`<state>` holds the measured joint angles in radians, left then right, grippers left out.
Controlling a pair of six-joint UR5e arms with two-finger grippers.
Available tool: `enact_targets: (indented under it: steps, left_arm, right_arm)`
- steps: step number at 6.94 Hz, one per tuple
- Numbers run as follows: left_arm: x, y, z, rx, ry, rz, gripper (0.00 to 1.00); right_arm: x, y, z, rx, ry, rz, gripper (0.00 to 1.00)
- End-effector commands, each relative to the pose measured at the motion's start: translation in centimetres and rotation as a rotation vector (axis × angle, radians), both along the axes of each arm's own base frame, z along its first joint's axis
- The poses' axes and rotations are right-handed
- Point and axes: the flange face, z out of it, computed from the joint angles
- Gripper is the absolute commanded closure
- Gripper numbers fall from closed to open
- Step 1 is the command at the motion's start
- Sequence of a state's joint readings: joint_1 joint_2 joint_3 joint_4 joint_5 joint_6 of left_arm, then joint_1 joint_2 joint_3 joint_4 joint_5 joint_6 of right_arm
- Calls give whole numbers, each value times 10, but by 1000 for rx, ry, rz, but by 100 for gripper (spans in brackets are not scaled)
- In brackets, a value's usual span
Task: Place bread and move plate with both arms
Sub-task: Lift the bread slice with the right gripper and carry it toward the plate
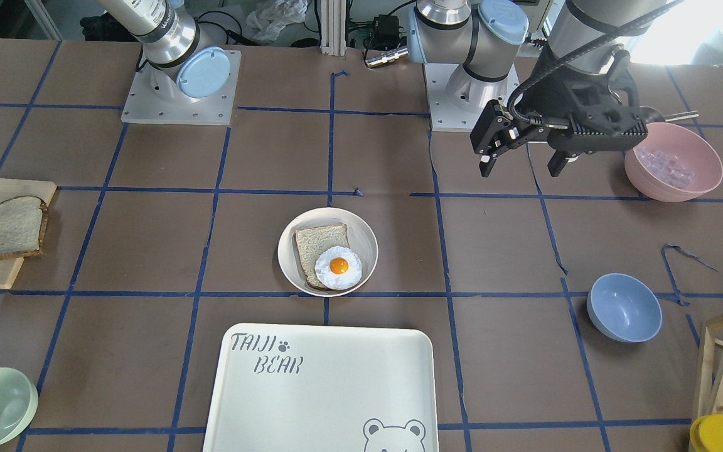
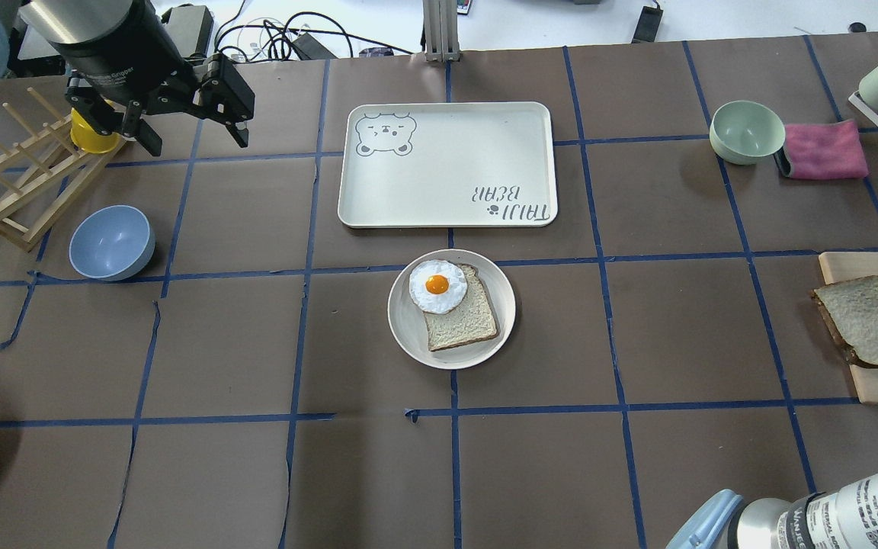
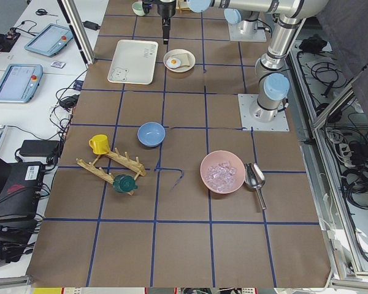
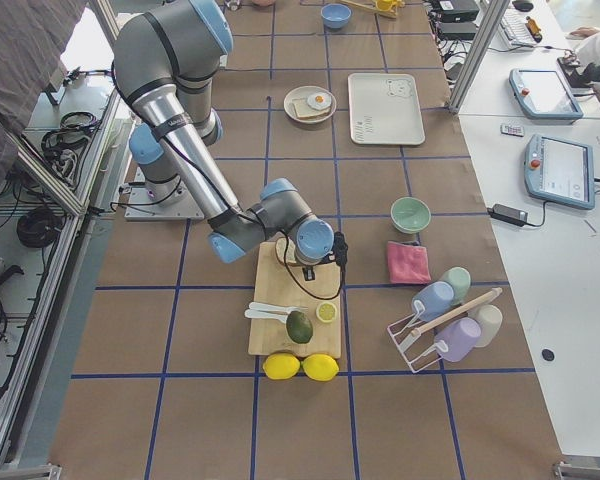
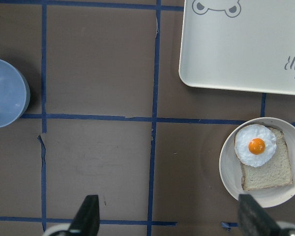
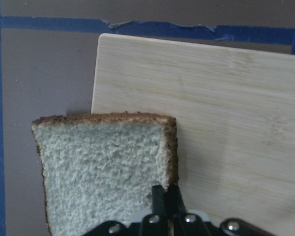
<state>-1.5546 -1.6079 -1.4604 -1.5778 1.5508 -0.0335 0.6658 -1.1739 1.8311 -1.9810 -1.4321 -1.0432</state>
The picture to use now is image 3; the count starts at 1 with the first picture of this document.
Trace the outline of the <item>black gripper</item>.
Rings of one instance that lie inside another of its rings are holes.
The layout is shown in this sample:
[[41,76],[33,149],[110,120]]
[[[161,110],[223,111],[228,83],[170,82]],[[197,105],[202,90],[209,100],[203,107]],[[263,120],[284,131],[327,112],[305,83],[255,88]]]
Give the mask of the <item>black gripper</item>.
[[[160,0],[157,2],[157,11],[161,17],[173,17],[175,15],[175,0]],[[168,45],[170,39],[171,19],[162,19],[163,44]]]

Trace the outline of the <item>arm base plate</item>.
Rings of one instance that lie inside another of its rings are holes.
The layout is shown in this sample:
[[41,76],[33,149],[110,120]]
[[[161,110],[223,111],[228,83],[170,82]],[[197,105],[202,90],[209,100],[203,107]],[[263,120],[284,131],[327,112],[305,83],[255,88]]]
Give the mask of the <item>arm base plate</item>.
[[231,41],[238,42],[266,42],[266,33],[263,24],[258,21],[241,21],[236,24],[228,24]]
[[289,132],[286,111],[281,105],[276,110],[265,110],[258,105],[257,94],[239,94],[238,103],[243,130]]

